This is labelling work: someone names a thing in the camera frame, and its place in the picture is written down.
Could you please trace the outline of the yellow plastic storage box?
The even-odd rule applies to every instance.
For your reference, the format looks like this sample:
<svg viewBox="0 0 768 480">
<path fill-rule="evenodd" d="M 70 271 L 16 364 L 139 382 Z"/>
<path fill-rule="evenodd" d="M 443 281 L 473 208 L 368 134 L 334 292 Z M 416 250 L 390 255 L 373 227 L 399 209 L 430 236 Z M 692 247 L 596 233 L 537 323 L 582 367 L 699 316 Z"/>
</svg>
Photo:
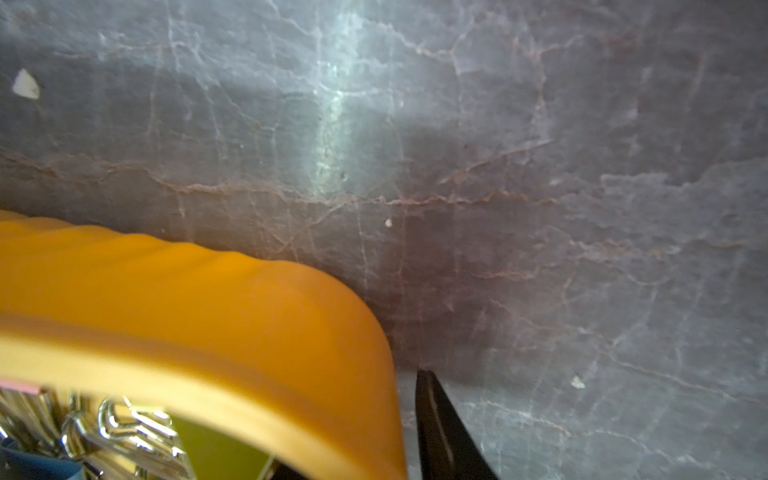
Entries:
<svg viewBox="0 0 768 480">
<path fill-rule="evenodd" d="M 293 262 L 3 212 L 1 376 L 163 406 L 311 479 L 407 475 L 379 322 Z"/>
</svg>

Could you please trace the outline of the pink binder clip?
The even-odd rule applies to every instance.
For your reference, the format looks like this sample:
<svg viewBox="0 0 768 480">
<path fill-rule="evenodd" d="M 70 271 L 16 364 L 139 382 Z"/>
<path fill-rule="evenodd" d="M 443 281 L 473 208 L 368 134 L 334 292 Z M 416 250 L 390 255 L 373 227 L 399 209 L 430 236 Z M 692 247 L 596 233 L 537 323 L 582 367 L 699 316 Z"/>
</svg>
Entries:
<svg viewBox="0 0 768 480">
<path fill-rule="evenodd" d="M 94 479 L 197 477 L 170 415 L 126 397 L 106 397 L 93 407 L 72 392 L 60 432 L 63 453 Z"/>
</svg>

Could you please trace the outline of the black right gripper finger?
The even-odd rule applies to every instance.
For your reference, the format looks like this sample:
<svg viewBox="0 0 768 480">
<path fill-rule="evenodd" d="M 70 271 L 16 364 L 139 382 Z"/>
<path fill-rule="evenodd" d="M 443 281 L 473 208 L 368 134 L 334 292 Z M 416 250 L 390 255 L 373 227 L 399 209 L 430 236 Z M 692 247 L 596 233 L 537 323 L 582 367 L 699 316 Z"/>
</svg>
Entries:
<svg viewBox="0 0 768 480">
<path fill-rule="evenodd" d="M 433 371 L 417 372 L 415 413 L 423 479 L 498 479 Z"/>
</svg>

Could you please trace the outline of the yellow binder clip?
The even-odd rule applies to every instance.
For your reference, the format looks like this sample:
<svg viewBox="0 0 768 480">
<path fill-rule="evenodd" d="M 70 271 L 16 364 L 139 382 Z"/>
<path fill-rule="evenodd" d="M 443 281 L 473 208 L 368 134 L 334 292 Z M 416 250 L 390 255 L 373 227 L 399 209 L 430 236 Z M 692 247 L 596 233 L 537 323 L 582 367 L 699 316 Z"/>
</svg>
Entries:
<svg viewBox="0 0 768 480">
<path fill-rule="evenodd" d="M 198 479 L 263 479 L 272 467 L 269 454 L 218 430 L 180 416 L 172 424 Z"/>
</svg>

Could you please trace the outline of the blue binder clip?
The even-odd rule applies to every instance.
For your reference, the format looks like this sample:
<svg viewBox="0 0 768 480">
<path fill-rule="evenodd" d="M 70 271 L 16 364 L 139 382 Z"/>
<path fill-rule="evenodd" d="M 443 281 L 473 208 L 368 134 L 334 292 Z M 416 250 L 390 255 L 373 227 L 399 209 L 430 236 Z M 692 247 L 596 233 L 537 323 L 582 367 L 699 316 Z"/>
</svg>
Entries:
<svg viewBox="0 0 768 480">
<path fill-rule="evenodd" d="M 85 480 L 79 462 L 27 453 L 10 438 L 1 442 L 1 478 L 9 480 Z"/>
</svg>

